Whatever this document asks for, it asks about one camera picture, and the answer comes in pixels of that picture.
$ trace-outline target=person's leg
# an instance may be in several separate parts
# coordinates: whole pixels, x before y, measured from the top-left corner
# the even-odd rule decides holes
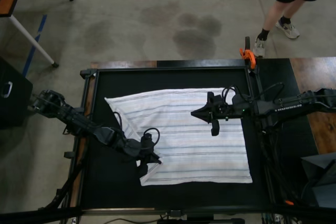
[[[267,40],[268,33],[274,27],[276,22],[279,20],[286,7],[288,7],[289,5],[290,3],[282,3],[276,1],[273,4],[273,6],[269,9],[264,22],[264,26],[262,27],[263,29],[256,38],[256,42],[253,48],[253,53],[256,56],[263,57],[265,55],[265,43]]]
[[[289,7],[284,12],[284,17],[291,19],[293,15],[301,8],[301,6],[305,3],[305,0],[295,0],[292,2]]]
[[[278,20],[276,23],[276,27],[282,30],[285,35],[290,39],[297,39],[300,36],[299,31],[292,25],[290,19],[293,15],[301,8],[301,6],[305,3],[305,0],[295,0],[288,8],[286,8],[284,15]]]
[[[282,13],[284,10],[290,5],[291,3],[282,3],[279,1],[276,1],[273,6],[268,11],[268,14],[266,16],[264,26],[262,27],[266,31],[270,31],[276,22],[279,20],[279,18],[282,16]]]

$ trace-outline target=sneaker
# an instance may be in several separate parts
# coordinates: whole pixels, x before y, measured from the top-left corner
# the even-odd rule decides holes
[[[266,46],[266,41],[261,40],[257,37],[256,42],[254,43],[254,48],[253,48],[254,55],[257,57],[265,56],[265,46]]]
[[[276,27],[278,27],[279,29],[281,29],[286,34],[286,36],[288,38],[290,38],[290,39],[297,39],[300,36],[299,31],[292,24],[283,24],[279,20],[276,23]]]

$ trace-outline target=floor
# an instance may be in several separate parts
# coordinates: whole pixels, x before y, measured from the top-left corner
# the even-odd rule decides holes
[[[256,37],[272,3],[18,0],[14,15],[33,36],[42,16],[47,15],[39,43],[60,65],[53,69],[35,52],[27,75],[34,92],[53,89],[69,104],[79,106],[83,91],[79,71],[94,61],[240,58],[245,36]],[[305,4],[293,19],[300,38],[291,41],[273,30],[267,58],[335,56],[335,3],[319,0]],[[8,19],[1,18],[0,55],[22,72],[30,49],[25,37]],[[63,152],[72,150],[73,145],[71,136],[61,134],[63,129],[57,120],[34,115],[22,127],[0,131],[0,212],[35,210],[48,204],[63,185],[69,168]],[[106,219],[92,218],[83,218],[82,223]],[[248,218],[251,221],[247,223],[260,223],[260,215]]]

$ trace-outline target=striped towel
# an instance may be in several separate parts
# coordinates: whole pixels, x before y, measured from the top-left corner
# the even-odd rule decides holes
[[[211,124],[190,115],[201,108],[207,93],[222,88],[159,90],[105,100],[121,114],[126,137],[140,140],[143,132],[157,128],[155,152],[163,164],[151,164],[141,185],[174,185],[186,182],[252,183],[240,119],[220,120],[218,136]],[[227,102],[232,103],[230,91]],[[153,141],[157,134],[151,131]]]

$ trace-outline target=black cable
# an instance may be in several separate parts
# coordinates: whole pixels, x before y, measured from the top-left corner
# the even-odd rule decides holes
[[[119,125],[120,125],[120,129],[122,130],[122,121],[121,121],[121,115],[119,114],[119,112],[114,111],[113,114],[116,114],[119,117]]]
[[[254,98],[252,99],[252,101],[257,100],[257,99],[260,98],[263,94],[265,94],[265,93],[268,92],[269,90],[271,90],[271,89],[273,89],[273,88],[275,88],[276,86],[279,86],[279,85],[281,85],[282,88],[279,90],[279,92],[278,92],[278,93],[276,94],[276,96],[273,98],[273,101],[274,101],[274,100],[278,97],[278,95],[281,94],[281,92],[283,91],[283,89],[285,88],[285,84],[284,84],[283,82],[278,82],[278,83],[275,83],[275,84],[269,86],[267,89],[263,90],[259,95],[257,95],[256,97],[254,97]]]
[[[133,221],[133,220],[126,220],[126,219],[118,218],[118,219],[114,219],[114,220],[109,220],[109,221],[107,221],[107,222],[104,222],[103,224],[108,224],[108,223],[111,223],[111,222],[114,222],[114,221],[117,221],[117,220],[123,220],[123,221],[130,222],[130,223],[133,223],[133,224],[149,224],[149,223],[152,223],[152,222],[159,221],[159,220],[161,220],[161,219],[151,220],[151,221],[144,221],[144,222],[139,222],[139,221]]]
[[[238,91],[239,96],[240,96],[245,102],[253,102],[253,101],[257,100],[258,98],[260,98],[263,94],[265,94],[266,92],[268,92],[269,90],[271,90],[271,89],[273,89],[273,88],[275,88],[275,87],[277,87],[277,86],[282,86],[282,87],[281,87],[281,89],[278,91],[278,93],[274,96],[274,98],[273,98],[273,103],[274,103],[274,102],[275,102],[275,99],[281,94],[281,92],[282,92],[283,89],[285,88],[285,84],[284,84],[283,82],[278,82],[278,83],[275,83],[275,84],[269,86],[268,88],[266,88],[264,91],[262,91],[259,95],[257,95],[256,97],[254,97],[254,98],[251,99],[251,100],[247,100],[247,99],[243,96],[243,94],[241,93],[239,87],[237,87],[236,85],[231,85],[229,88],[227,88],[227,89],[223,89],[223,90],[222,90],[222,99],[224,100],[225,104],[227,104],[227,102],[226,102],[227,94],[229,93],[229,90],[233,90],[233,91],[235,91],[235,92]]]
[[[142,150],[148,150],[148,149],[153,148],[153,147],[159,142],[159,140],[160,140],[160,131],[159,131],[157,128],[149,128],[149,129],[145,130],[145,132],[143,133],[143,135],[145,136],[145,134],[146,134],[148,131],[150,131],[150,130],[156,130],[156,131],[157,131],[157,140],[156,140],[156,142],[154,143],[153,146],[151,146],[151,147],[146,147],[146,148],[141,148]]]

